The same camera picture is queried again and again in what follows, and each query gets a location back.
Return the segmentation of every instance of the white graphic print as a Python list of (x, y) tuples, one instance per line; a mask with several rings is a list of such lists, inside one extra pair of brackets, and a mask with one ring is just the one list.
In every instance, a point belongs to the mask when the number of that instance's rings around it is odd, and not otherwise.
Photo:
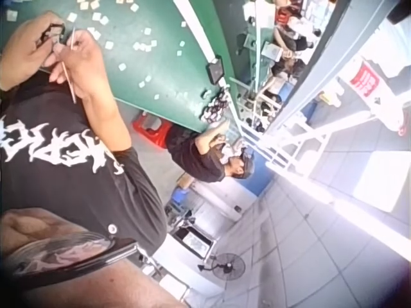
[[(41, 134), (41, 129), (49, 125), (43, 123), (34, 128), (27, 129), (26, 125), (17, 120), (15, 124), (4, 127), (3, 116), (0, 119), (0, 148), (6, 152), (5, 162), (11, 161), (13, 157), (24, 148), (28, 147), (29, 161), (33, 162), (35, 158), (44, 160), (53, 165), (65, 165), (71, 167), (77, 164), (84, 164), (87, 158), (92, 158), (92, 172), (96, 173), (98, 168), (103, 167), (107, 161), (106, 156), (114, 162), (115, 175), (124, 173), (123, 167), (118, 163), (114, 155), (107, 149), (99, 138), (90, 137), (87, 133), (90, 130), (84, 130), (82, 133), (69, 135), (63, 132), (60, 135), (57, 129), (51, 132), (49, 144), (44, 144), (46, 139)], [(18, 132), (19, 137), (13, 139), (7, 137), (6, 133)]]

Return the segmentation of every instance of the red stool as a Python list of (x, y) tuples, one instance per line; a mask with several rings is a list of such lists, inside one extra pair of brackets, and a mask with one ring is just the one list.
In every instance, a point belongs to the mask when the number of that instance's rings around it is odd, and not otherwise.
[(166, 149), (166, 136), (173, 124), (159, 117), (161, 125), (160, 127), (158, 127), (158, 129), (153, 130), (151, 128), (143, 128), (144, 122), (147, 119), (147, 117), (148, 114), (146, 112), (142, 112), (137, 118), (137, 120), (133, 122), (134, 130), (137, 133), (140, 133), (141, 135), (145, 136), (152, 143), (158, 145), (163, 149)]

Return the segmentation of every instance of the green tabletop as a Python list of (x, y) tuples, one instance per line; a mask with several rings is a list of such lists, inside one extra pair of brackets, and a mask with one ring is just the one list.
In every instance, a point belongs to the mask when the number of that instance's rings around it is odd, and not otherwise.
[[(100, 7), (80, 10), (76, 0), (34, 0), (13, 3), (11, 10), (18, 11), (17, 22), (6, 21), (1, 15), (0, 46), (3, 47), (14, 29), (22, 22), (34, 18), (46, 10), (52, 10), (64, 20), (71, 12), (76, 13), (74, 24), (66, 21), (67, 32), (73, 26), (94, 27), (101, 33), (98, 40), (105, 57), (113, 93), (118, 100), (141, 108), (160, 117), (196, 131), (202, 131), (206, 124), (200, 115), (209, 101), (203, 100), (205, 90), (217, 91), (209, 82), (206, 72), (207, 61), (188, 26), (171, 0), (138, 0), (139, 9), (133, 12), (132, 4), (117, 4), (116, 0), (100, 0)], [(92, 14), (100, 12), (109, 18), (105, 26), (92, 21)], [(146, 28), (151, 34), (144, 34)], [(106, 41), (112, 41), (112, 50), (104, 49)], [(157, 46), (152, 51), (135, 51), (135, 42)], [(127, 68), (120, 71), (118, 65)]]

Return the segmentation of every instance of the red sign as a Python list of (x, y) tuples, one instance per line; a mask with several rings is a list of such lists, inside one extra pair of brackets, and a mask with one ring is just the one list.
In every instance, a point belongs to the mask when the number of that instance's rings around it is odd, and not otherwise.
[(353, 87), (366, 98), (380, 83), (380, 78), (365, 62), (362, 62), (357, 75), (350, 81)]

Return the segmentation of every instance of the standing fan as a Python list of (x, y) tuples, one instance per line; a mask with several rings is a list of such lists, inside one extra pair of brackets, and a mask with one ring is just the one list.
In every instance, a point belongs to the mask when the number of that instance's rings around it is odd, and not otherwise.
[(211, 258), (213, 263), (210, 268), (198, 265), (198, 269), (200, 271), (212, 271), (216, 277), (227, 281), (239, 279), (245, 272), (244, 260), (233, 253), (222, 253)]

